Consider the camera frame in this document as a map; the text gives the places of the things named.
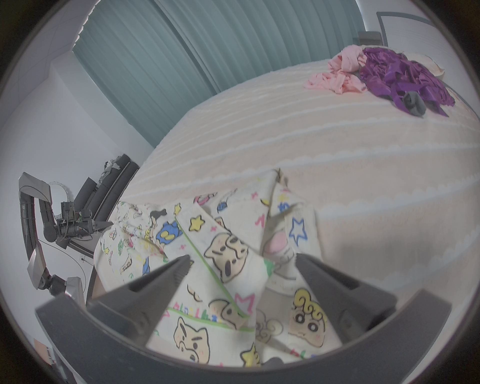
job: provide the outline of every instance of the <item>bed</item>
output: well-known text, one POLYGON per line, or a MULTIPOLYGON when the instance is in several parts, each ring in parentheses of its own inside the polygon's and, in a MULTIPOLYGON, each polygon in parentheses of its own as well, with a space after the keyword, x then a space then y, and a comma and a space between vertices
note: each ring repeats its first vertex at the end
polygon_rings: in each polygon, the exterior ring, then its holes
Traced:
MULTIPOLYGON (((480 122, 452 91, 448 118, 408 115, 391 101, 303 88, 327 60, 267 73, 191 109, 121 200, 170 202, 234 188, 280 168, 315 206, 322 257, 398 296, 420 287, 452 303, 419 372, 465 312, 480 270, 480 122)), ((104 254, 95 267, 116 286, 104 254)))

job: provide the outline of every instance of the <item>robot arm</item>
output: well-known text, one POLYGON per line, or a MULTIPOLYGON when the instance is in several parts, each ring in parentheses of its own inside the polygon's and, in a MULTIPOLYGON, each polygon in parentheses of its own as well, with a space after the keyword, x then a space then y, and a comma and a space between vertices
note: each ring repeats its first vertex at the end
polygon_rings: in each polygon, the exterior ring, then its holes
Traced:
POLYGON ((110 222, 96 223, 85 212, 75 212, 72 202, 61 203, 62 217, 55 219, 52 210, 50 186, 24 172, 18 180, 20 198, 20 217, 28 258, 28 275, 35 289, 48 289, 53 296, 65 292, 65 280, 53 275, 47 269, 42 245, 38 240, 35 224, 35 198, 40 203, 43 221, 43 235, 49 242, 63 241, 84 234, 93 234, 109 227, 110 222))

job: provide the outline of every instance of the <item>cartoon eye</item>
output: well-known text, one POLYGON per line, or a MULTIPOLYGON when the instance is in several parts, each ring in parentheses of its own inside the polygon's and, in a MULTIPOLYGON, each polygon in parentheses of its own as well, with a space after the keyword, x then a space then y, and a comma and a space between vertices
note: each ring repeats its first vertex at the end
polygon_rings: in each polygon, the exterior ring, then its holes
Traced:
POLYGON ((318 331, 318 325, 315 323, 309 323, 308 324, 308 329, 310 329, 312 332, 317 332, 318 331))
POLYGON ((298 313, 295 316, 295 321, 299 324, 303 324, 305 322, 305 316, 303 315, 303 313, 298 313))

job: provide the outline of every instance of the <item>ceiling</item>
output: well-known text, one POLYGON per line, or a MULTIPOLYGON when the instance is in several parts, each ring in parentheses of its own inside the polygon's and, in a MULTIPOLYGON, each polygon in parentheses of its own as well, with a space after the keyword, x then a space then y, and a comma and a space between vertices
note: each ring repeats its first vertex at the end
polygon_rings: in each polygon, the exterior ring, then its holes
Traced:
POLYGON ((72 49, 87 15, 98 0, 70 0, 27 47, 0 97, 0 129, 17 106, 48 78, 50 62, 72 49))

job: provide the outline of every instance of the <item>curtain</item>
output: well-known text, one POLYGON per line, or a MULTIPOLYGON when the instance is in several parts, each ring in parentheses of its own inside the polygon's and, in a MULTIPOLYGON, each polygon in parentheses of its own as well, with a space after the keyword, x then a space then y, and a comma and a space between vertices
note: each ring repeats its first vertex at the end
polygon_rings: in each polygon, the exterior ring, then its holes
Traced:
POLYGON ((364 30, 355 0, 102 0, 73 51, 155 146, 211 96, 330 58, 364 30))

